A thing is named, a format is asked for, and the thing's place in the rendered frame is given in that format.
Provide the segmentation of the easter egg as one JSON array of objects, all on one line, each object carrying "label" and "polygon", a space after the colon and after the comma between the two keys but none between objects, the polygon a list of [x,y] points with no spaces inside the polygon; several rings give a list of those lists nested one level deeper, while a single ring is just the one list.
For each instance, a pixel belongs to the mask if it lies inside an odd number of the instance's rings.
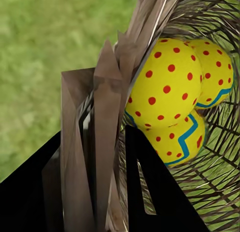
[{"label": "easter egg", "polygon": [[198,156],[206,142],[207,126],[202,115],[195,109],[177,124],[169,128],[140,129],[166,167],[174,167]]},{"label": "easter egg", "polygon": [[195,109],[217,106],[231,93],[234,86],[233,60],[219,44],[205,38],[190,39],[185,43],[197,53],[203,70],[202,92]]},{"label": "easter egg", "polygon": [[180,38],[160,37],[132,88],[124,113],[137,129],[169,128],[187,117],[200,98],[203,66]]}]

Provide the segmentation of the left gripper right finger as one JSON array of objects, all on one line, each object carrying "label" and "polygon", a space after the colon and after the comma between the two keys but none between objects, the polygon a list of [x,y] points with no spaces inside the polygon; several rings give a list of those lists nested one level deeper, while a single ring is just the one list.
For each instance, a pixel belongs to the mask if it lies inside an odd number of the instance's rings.
[{"label": "left gripper right finger", "polygon": [[[129,232],[211,232],[146,135],[125,125]],[[139,163],[156,214],[145,211]]]}]

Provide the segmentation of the wicker basket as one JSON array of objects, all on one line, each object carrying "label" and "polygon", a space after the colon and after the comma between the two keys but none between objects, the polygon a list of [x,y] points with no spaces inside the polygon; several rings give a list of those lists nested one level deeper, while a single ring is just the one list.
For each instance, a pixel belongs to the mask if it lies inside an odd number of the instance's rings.
[{"label": "wicker basket", "polygon": [[[240,0],[236,1],[240,3]],[[224,9],[218,3],[227,4],[231,9]],[[41,170],[47,232],[129,232],[124,132],[126,124],[134,127],[136,124],[129,120],[124,110],[132,88],[160,37],[183,36],[180,38],[183,42],[190,38],[205,38],[217,44],[213,38],[216,35],[233,45],[234,50],[226,50],[227,54],[238,53],[240,56],[240,18],[231,14],[233,11],[240,14],[240,10],[225,0],[137,0],[128,29],[124,34],[117,30],[118,41],[114,46],[111,46],[107,36],[95,68],[61,72],[61,145]],[[225,18],[224,15],[231,16],[232,19]],[[204,28],[201,21],[214,23],[216,29],[207,26]],[[191,27],[193,31],[182,30],[180,27]],[[217,106],[198,109],[207,126],[203,149],[208,149],[213,155],[207,157],[206,154],[198,161],[195,157],[177,166],[167,167],[170,171],[181,173],[174,175],[178,184],[204,181],[204,184],[193,189],[183,189],[185,194],[202,190],[201,187],[206,184],[210,186],[208,190],[215,190],[211,194],[187,196],[188,199],[202,198],[193,201],[192,205],[220,195],[196,211],[219,201],[226,201],[226,204],[216,210],[199,214],[202,220],[222,215],[213,221],[205,222],[206,226],[230,221],[213,232],[222,232],[240,222],[240,216],[225,219],[236,212],[240,214],[240,206],[236,205],[240,201],[240,195],[234,200],[229,199],[240,191],[240,172],[222,189],[217,186],[222,184],[225,178],[213,185],[212,182],[221,176],[208,180],[208,177],[203,175],[220,159],[234,166],[231,172],[236,169],[240,171],[240,163],[235,164],[240,158],[240,149],[233,161],[225,157],[231,147],[234,145],[234,150],[240,140],[240,132],[236,131],[240,125],[240,74],[235,58],[232,61],[234,79],[237,80],[234,103],[230,94],[230,102],[222,100]],[[219,125],[223,104],[233,105],[224,127]],[[238,119],[233,126],[237,112]],[[216,127],[221,128],[222,132],[214,149],[210,149],[206,145]],[[232,133],[233,137],[227,148],[220,154],[227,136]],[[234,135],[238,135],[238,138],[230,145]],[[218,160],[206,170],[198,171],[205,165],[195,167],[215,156],[218,156]],[[156,214],[138,158],[137,165],[145,211],[150,215]],[[198,175],[201,179],[194,179]],[[232,187],[234,189],[231,192],[223,194]],[[234,209],[223,211],[229,206]],[[240,232],[240,226],[232,229]]]}]

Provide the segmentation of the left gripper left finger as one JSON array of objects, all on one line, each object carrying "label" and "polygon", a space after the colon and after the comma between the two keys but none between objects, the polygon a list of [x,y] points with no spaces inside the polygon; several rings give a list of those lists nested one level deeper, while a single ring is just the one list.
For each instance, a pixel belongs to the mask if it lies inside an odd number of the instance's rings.
[{"label": "left gripper left finger", "polygon": [[0,183],[0,232],[47,232],[42,169],[61,145],[61,131]]}]

